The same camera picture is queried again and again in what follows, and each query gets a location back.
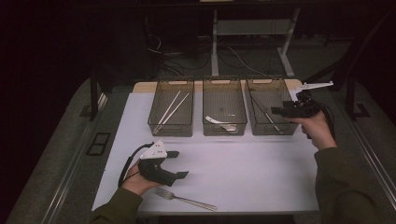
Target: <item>white desk leg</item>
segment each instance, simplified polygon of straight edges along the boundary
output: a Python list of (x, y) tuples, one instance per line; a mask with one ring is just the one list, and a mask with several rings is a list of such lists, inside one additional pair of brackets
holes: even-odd
[(277, 48), (277, 53), (279, 54), (280, 61), (282, 61), (283, 66), (285, 67), (286, 75), (288, 77), (294, 77), (293, 69), (289, 63), (288, 56), (286, 56), (286, 52), (288, 51), (288, 47), (293, 36), (294, 27), (297, 23), (298, 14), (300, 13), (300, 8), (297, 7), (294, 9), (293, 16), (289, 23), (288, 33), (286, 35), (285, 43), (283, 44), (282, 48)]
[(214, 10), (213, 16), (213, 38), (212, 38), (212, 76), (219, 75), (219, 62), (218, 62), (218, 11)]

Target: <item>sleeve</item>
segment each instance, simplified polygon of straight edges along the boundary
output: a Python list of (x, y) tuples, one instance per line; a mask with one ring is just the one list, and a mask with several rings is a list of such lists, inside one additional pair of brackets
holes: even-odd
[(322, 149), (315, 159), (321, 223), (380, 223), (367, 180), (347, 164), (341, 149)]
[(110, 201), (96, 208), (90, 215), (89, 223), (135, 223), (136, 213), (143, 199), (123, 188), (117, 189)]

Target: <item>fork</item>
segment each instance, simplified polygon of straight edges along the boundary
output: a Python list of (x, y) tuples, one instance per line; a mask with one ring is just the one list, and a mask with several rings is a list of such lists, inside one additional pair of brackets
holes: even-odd
[(216, 211), (218, 209), (215, 205), (211, 205), (211, 204), (207, 204), (207, 203), (199, 203), (199, 202), (196, 202), (196, 201), (193, 201), (190, 199), (177, 197), (173, 192), (166, 190), (166, 189), (156, 188), (155, 193), (167, 200), (178, 199), (178, 200), (181, 200), (182, 202), (200, 206), (202, 208), (205, 208), (205, 209), (208, 209), (211, 211)]

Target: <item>white table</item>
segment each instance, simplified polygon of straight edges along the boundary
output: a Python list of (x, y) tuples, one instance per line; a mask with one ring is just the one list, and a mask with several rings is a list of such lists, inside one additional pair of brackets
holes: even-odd
[[(295, 99), (298, 80), (287, 80)], [(202, 82), (195, 83), (192, 137), (153, 137), (148, 126), (156, 83), (138, 83), (126, 103), (92, 210), (107, 203), (117, 189), (121, 170), (140, 146), (162, 139), (176, 159), (162, 168), (172, 173), (190, 171), (170, 189), (176, 196), (210, 203), (211, 212), (178, 200), (168, 201), (148, 191), (140, 215), (295, 214), (318, 210), (315, 195), (317, 151), (297, 128), (291, 136), (254, 136), (250, 123), (243, 136), (204, 136)], [(134, 160), (144, 151), (142, 149)]]

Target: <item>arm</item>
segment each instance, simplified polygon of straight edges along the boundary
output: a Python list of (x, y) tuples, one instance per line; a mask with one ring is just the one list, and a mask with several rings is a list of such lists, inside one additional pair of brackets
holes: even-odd
[(310, 119), (289, 120), (301, 123), (303, 132), (312, 137), (318, 148), (316, 193), (321, 223), (380, 223), (367, 180), (347, 164), (323, 113)]
[(160, 184), (139, 174), (136, 163), (128, 170), (121, 188), (117, 189), (110, 201), (92, 212), (89, 223), (135, 223), (137, 209), (143, 201), (141, 195), (158, 186)]

